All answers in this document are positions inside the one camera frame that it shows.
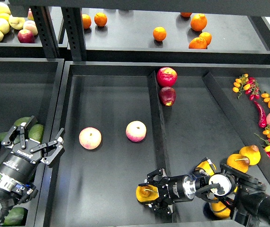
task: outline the red apple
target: red apple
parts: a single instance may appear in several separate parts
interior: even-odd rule
[[[165,106],[171,106],[176,99],[175,89],[172,87],[163,87],[159,92],[159,99]]]
[[[177,80],[177,72],[169,67],[158,70],[157,82],[161,87],[172,87]]]
[[[34,38],[33,33],[27,29],[20,30],[18,32],[17,38],[22,44],[34,44],[35,43],[35,38]]]

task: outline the red chili pepper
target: red chili pepper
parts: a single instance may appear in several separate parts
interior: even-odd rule
[[[259,127],[261,128],[265,128],[267,126],[267,116],[266,116],[266,113],[263,109],[263,107],[256,101],[254,101],[257,109],[258,109],[258,112],[259,112],[259,122],[258,122],[258,125]]]

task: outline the metal post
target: metal post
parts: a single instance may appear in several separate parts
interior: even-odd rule
[[[86,45],[81,8],[62,8],[63,24],[68,35],[73,61],[86,61]]]
[[[38,30],[46,58],[60,58],[58,42],[48,7],[31,6],[33,18]]]

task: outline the tangerine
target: tangerine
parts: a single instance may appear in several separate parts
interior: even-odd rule
[[[204,38],[209,46],[212,40],[212,35],[209,32],[203,32],[199,35],[199,37]]]
[[[207,18],[206,15],[202,13],[196,14],[191,20],[191,28],[196,31],[200,32],[207,26]]]
[[[97,13],[94,17],[95,24],[99,27],[104,27],[107,24],[108,18],[104,13]]]
[[[206,49],[207,48],[207,42],[204,38],[197,37],[192,39],[192,41],[189,43],[190,49]]]
[[[153,31],[154,39],[158,42],[163,41],[167,36],[167,32],[163,27],[156,27]]]
[[[83,14],[82,15],[82,24],[83,24],[84,29],[88,29],[92,24],[91,17],[87,14]]]
[[[180,15],[182,15],[183,17],[190,17],[192,15],[192,13],[180,13]]]

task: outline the gripper logo text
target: gripper logo text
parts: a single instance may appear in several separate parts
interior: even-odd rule
[[[22,151],[20,151],[20,150],[17,150],[17,153],[19,153],[19,154],[21,154],[21,155],[23,155],[23,156],[26,156],[26,157],[28,157],[28,158],[33,157],[33,155],[29,155],[29,154],[27,154],[27,153],[25,153],[25,152],[22,152]]]

